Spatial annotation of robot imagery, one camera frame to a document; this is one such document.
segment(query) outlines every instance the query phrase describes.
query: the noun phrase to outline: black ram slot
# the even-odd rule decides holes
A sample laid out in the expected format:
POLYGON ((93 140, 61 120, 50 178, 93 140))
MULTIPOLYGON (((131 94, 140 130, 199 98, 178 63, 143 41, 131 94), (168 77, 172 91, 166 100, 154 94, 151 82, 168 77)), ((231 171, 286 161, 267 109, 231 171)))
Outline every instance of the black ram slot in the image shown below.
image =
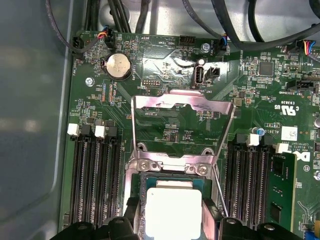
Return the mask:
POLYGON ((248 196, 248 224, 247 226, 253 228, 255 222, 255 199, 259 194, 260 184, 257 183, 258 175, 260 175, 260 169, 258 169, 258 153, 254 147, 250 147, 250 192, 248 196))
POLYGON ((86 182, 86 192, 83 196, 83 216, 82 221, 90 223, 91 222, 91 211, 93 208, 92 205, 92 196, 94 188, 94 170, 95 170, 95 155, 96 155, 96 142, 92 140, 88 144, 87 150, 87 159, 84 163, 85 179, 86 182))
POLYGON ((268 147, 263 149, 263 172, 264 175, 262 177, 262 186, 261 186, 261 199, 259 200, 259 208, 260 208, 260 223, 264 223, 266 221, 266 212, 267 212, 267 189, 268 189, 268 182, 269 182, 269 174, 268 170, 270 169, 271 164, 271 156, 273 155, 274 150, 272 147, 268 147))
POLYGON ((75 189, 74 189, 74 207, 73 207, 73 214, 74 214, 74 218, 73 218, 73 222, 72 223, 76 223, 81 221, 81 212, 80 212, 80 208, 81 208, 81 192, 82 192, 82 170, 83 170, 83 152, 85 151, 85 143, 81 142, 81 147, 79 148, 78 151, 78 163, 77 163, 77 168, 76 168, 76 184, 75 184, 75 189))
POLYGON ((250 181, 251 181, 251 153, 246 151, 244 152, 245 158, 244 161, 244 175, 243 177, 243 198, 242 198, 242 216, 241 220, 245 225, 249 222, 249 194, 251 190, 250 181))
POLYGON ((71 180, 71 195, 70 195, 70 223, 73 224, 78 221, 78 206, 79 206, 79 191, 78 182, 79 175, 78 171, 81 169, 81 153, 82 153, 82 141, 78 139, 74 140, 74 153, 73 153, 73 168, 72 168, 72 180, 71 180))
POLYGON ((115 217, 118 209, 120 144, 117 140, 114 141, 115 142, 111 144, 111 157, 108 159, 107 218, 115 217))
POLYGON ((238 196, 238 178, 239 178, 239 157, 240 151, 235 147, 233 156, 232 156, 232 171, 231 171, 231 193, 230 193, 230 217, 236 218, 237 216, 237 196, 238 196))
POLYGON ((238 178, 238 200, 237 200, 237 219, 243 220, 243 202, 246 201, 246 196, 244 195, 244 175, 246 171, 246 165, 245 165, 245 159, 246 159, 246 153, 242 150, 240 152, 240 157, 239 157, 239 178, 238 178))
POLYGON ((82 172, 81 172, 81 191, 80 191, 80 208, 79 216, 81 221, 85 221, 86 212, 88 208, 87 197, 88 197, 88 175, 89 175, 89 162, 91 156, 91 143, 86 141, 83 144, 82 152, 82 172))
POLYGON ((104 223, 104 207, 106 201, 106 179, 109 146, 107 143, 98 142, 96 144, 96 198, 94 222, 98 227, 104 223))
POLYGON ((234 154, 234 148, 229 143, 228 144, 228 151, 227 151, 227 158, 226 158, 226 164, 225 164, 225 175, 224 175, 224 201, 226 205, 226 210, 228 213, 231 212, 231 199, 230 199, 230 193, 231 193, 231 170, 232 170, 232 161, 233 161, 233 154, 234 154))

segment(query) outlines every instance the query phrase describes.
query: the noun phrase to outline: silver screw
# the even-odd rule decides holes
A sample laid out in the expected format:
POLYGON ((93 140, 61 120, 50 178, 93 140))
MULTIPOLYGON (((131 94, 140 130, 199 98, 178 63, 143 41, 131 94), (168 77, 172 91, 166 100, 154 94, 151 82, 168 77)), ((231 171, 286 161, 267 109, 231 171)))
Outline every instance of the silver screw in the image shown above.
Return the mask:
POLYGON ((318 170, 318 171, 315 171, 313 177, 314 177, 315 180, 320 181, 320 171, 319 171, 319 170, 318 170))
POLYGON ((148 171, 150 170, 150 163, 147 160, 142 160, 139 162, 139 168, 141 171, 148 171))
POLYGON ((211 50, 210 44, 209 43, 204 43, 201 45, 201 51, 203 53, 209 53, 211 50))
POLYGON ((228 224, 236 224, 236 220, 234 220, 234 219, 232 219, 232 218, 227 219, 226 222, 227 222, 228 224))
POLYGON ((271 225, 269 225, 269 224, 264 225, 264 228, 265 228, 265 229, 268 229, 269 231, 275 230, 275 227, 274 227, 274 226, 271 226, 271 225))
POLYGON ((85 85, 92 87, 95 84, 95 80, 92 77, 87 77, 85 79, 85 85))
POLYGON ((208 173, 208 168, 205 165, 199 165, 197 170, 200 175, 206 175, 208 173))

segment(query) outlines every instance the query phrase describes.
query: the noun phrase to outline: cable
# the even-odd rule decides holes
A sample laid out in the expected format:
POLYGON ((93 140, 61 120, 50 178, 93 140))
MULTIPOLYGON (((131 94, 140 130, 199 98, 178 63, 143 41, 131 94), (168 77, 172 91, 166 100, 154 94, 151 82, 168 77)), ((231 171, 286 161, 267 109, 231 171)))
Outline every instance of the cable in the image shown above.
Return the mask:
POLYGON ((86 9, 85 9, 85 20, 84 20, 84 30, 90 31, 91 29, 91 5, 92 0, 86 1, 86 9))
POLYGON ((93 46, 96 45, 96 43, 100 40, 99 38, 95 38, 84 48, 76 48, 76 47, 72 46, 69 42, 67 42, 67 40, 65 40, 65 38, 63 37, 63 35, 61 34, 61 32, 57 26, 54 14, 52 12, 50 0, 45 0, 45 8, 46 8, 46 13, 47 13, 49 20, 50 20, 50 24, 51 24, 53 30, 55 31, 57 37, 71 51, 73 51, 75 53, 83 54, 83 53, 87 52, 88 50, 92 49, 93 46))
POLYGON ((91 1, 91 31, 98 31, 100 0, 91 1))
POLYGON ((311 44, 310 44, 310 46, 309 46, 309 54, 311 54, 312 52, 311 52, 311 50, 312 50, 312 48, 313 48, 313 46, 316 44, 316 41, 313 41, 311 44))
POLYGON ((308 58, 310 58, 311 60, 320 63, 320 58, 318 58, 317 56, 312 54, 312 48, 316 44, 316 41, 311 42, 311 41, 308 41, 308 40, 304 40, 303 44, 304 44, 304 53, 305 53, 305 55, 308 58))
POLYGON ((293 43, 296 40, 301 40, 309 37, 320 31, 320 23, 304 30, 287 36, 278 40, 268 41, 268 42, 242 42, 239 40, 238 35, 233 27, 225 0, 211 0, 215 14, 217 15, 220 24, 222 25, 224 31, 228 34, 233 45, 244 51, 262 51, 265 49, 274 48, 276 46, 286 45, 288 43, 293 43))
POLYGON ((140 15, 139 15, 138 21, 136 22, 136 26, 135 26, 135 33, 136 34, 142 34, 144 31, 150 1, 151 0, 141 0, 140 15))
POLYGON ((224 45, 227 46, 227 44, 228 44, 228 42, 227 42, 227 37, 224 37, 224 36, 223 36, 222 39, 223 39, 224 45))
POLYGON ((315 55, 313 55, 313 54, 309 54, 309 55, 308 55, 308 58, 312 59, 313 61, 316 61, 316 62, 320 63, 320 59, 317 58, 317 57, 316 57, 315 55))
POLYGON ((108 0, 108 3, 110 6, 110 12, 113 17, 115 28, 117 29, 118 32, 122 33, 124 30, 123 30, 121 22, 120 22, 119 12, 116 8, 115 2, 114 2, 114 0, 108 0))
POLYGON ((304 54, 307 56, 307 55, 308 55, 308 52, 307 52, 307 42, 306 42, 306 41, 303 41, 303 44, 304 44, 304 54))
POLYGON ((185 10, 187 11, 187 13, 189 14, 189 16, 197 23, 199 24, 207 33, 211 34, 212 36, 214 36, 216 39, 220 39, 221 38, 221 34, 213 31, 207 24, 205 24, 200 17, 196 14, 195 10, 193 9, 193 7, 191 6, 189 0, 182 0, 183 6, 185 8, 185 10))
POLYGON ((124 32, 125 33, 131 33, 131 29, 130 29, 130 25, 129 25, 129 22, 128 22, 127 14, 126 14, 125 7, 124 7, 122 1, 121 0, 114 0, 114 1, 115 1, 115 5, 116 5, 116 7, 118 8, 118 11, 119 11, 119 15, 120 15, 120 19, 122 21, 122 26, 123 26, 124 32))
POLYGON ((249 7, 248 7, 248 22, 249 28, 252 33, 254 40, 258 43, 264 43, 265 41, 260 35, 260 32, 257 27, 256 23, 256 3, 257 0, 249 0, 249 7))

